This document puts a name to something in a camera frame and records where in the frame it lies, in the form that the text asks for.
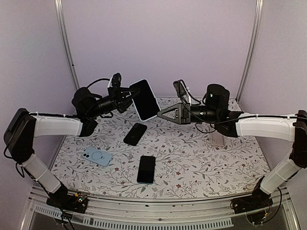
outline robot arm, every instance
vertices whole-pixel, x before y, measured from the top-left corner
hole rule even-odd
[[[109,81],[109,95],[106,97],[91,93],[88,87],[78,89],[72,100],[76,116],[30,113],[20,108],[10,122],[4,142],[11,156],[6,157],[21,165],[28,175],[43,186],[49,194],[47,204],[84,213],[87,199],[84,195],[74,197],[68,194],[68,189],[35,155],[33,139],[49,135],[90,136],[98,124],[95,121],[98,116],[112,114],[113,110],[125,112],[132,104],[132,98],[138,94],[138,89],[121,88],[120,82],[121,75],[117,73]]]
[[[236,213],[251,211],[272,204],[270,194],[283,182],[290,180],[301,168],[307,167],[307,113],[300,110],[291,115],[258,115],[228,110],[229,91],[223,86],[211,84],[203,98],[203,104],[191,104],[184,96],[191,96],[182,80],[174,87],[181,103],[158,113],[158,117],[177,124],[204,122],[214,125],[227,137],[257,136],[279,138],[293,142],[290,153],[271,172],[256,184],[251,196],[233,200]],[[174,117],[166,114],[174,112]]]

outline aluminum frame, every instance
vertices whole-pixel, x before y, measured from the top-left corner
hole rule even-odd
[[[77,90],[77,89],[80,88],[80,85],[79,85],[79,81],[78,81],[78,78],[77,78],[75,65],[73,64],[70,45],[69,45],[69,42],[68,42],[68,36],[67,36],[66,25],[65,25],[65,20],[64,20],[64,11],[63,11],[62,0],[55,0],[55,5],[56,5],[56,12],[57,12],[57,18],[58,18],[58,23],[59,23],[59,30],[60,30],[60,33],[61,33],[62,42],[63,42],[67,62],[68,62],[70,72],[71,72],[72,83],[73,83],[74,89]]]
[[[238,102],[238,104],[240,104],[242,97],[243,97],[244,89],[245,89],[246,82],[248,79],[250,66],[252,63],[253,55],[254,55],[256,41],[257,41],[258,32],[260,28],[262,8],[263,8],[263,0],[257,0],[255,17],[254,17],[254,25],[253,25],[253,30],[252,30],[251,39],[250,39],[249,48],[248,48],[248,55],[245,61],[243,74],[242,74],[242,78],[241,78],[240,85],[238,88],[238,92],[236,94],[236,101]]]
[[[290,230],[300,230],[295,210],[286,187],[282,187],[283,203],[286,221]],[[109,222],[127,226],[171,226],[199,225],[228,220],[246,213],[235,214],[229,207],[234,197],[243,197],[248,194],[219,197],[215,199],[133,199],[127,197],[114,197],[104,195],[88,195],[89,203],[85,214],[72,213],[72,222],[90,227],[99,227],[96,223]],[[274,207],[279,205],[279,191],[272,193]],[[58,209],[46,205],[47,195],[44,190],[34,185],[27,201],[25,216],[21,230],[29,230],[34,212],[37,209]]]

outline black bracket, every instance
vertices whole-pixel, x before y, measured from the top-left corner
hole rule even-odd
[[[273,205],[271,196],[264,193],[260,189],[260,184],[263,178],[264,176],[257,182],[251,195],[235,198],[231,201],[230,207],[235,211],[236,214],[249,212]]]
[[[84,214],[87,209],[88,199],[85,196],[80,197],[81,199],[79,200],[78,197],[69,195],[68,189],[61,183],[61,187],[55,193],[49,193],[46,204],[67,211]]]
[[[34,153],[33,138],[36,119],[20,108],[4,133],[4,142],[14,161],[22,164]]]
[[[293,124],[295,126],[295,139],[289,158],[297,166],[307,168],[307,112],[299,110],[296,115],[297,120]]]
[[[165,115],[171,112],[173,112],[174,114],[173,118]],[[191,115],[182,103],[177,103],[171,107],[161,110],[157,113],[157,115],[160,118],[180,125],[186,125],[191,123]]]

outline black smartphone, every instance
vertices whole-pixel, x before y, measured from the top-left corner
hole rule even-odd
[[[140,90],[139,94],[132,99],[140,120],[147,121],[153,117],[156,117],[157,113],[160,111],[160,107],[156,97],[153,94],[152,88],[148,83],[148,80],[140,80],[132,84],[129,88]]]
[[[154,182],[155,157],[141,156],[137,182],[152,184]]]
[[[146,125],[135,123],[124,138],[124,143],[136,146],[147,129]]]

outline floral pattern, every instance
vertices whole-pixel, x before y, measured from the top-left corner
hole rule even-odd
[[[178,99],[159,98],[158,102],[163,109]],[[235,100],[230,100],[229,109],[240,110]],[[250,192],[269,172],[255,137],[225,137],[225,145],[217,147],[211,134],[199,132],[194,124],[177,125],[156,117],[144,122],[147,131],[137,146],[130,146],[123,139],[139,122],[133,107],[97,121],[90,137],[66,137],[53,165],[52,172],[71,190],[154,199],[214,197]],[[198,126],[209,130],[206,124]],[[111,153],[109,166],[83,159],[88,147]],[[153,184],[136,181],[142,155],[156,157]]]

